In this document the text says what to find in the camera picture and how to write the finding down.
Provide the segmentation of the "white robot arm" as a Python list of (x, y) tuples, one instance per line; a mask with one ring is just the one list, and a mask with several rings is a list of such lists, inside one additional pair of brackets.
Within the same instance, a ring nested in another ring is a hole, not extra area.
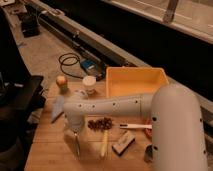
[(142, 116), (152, 123), (153, 171), (208, 171), (203, 118), (189, 88), (168, 84), (155, 93), (88, 99), (77, 91), (63, 104), (70, 128), (85, 115)]

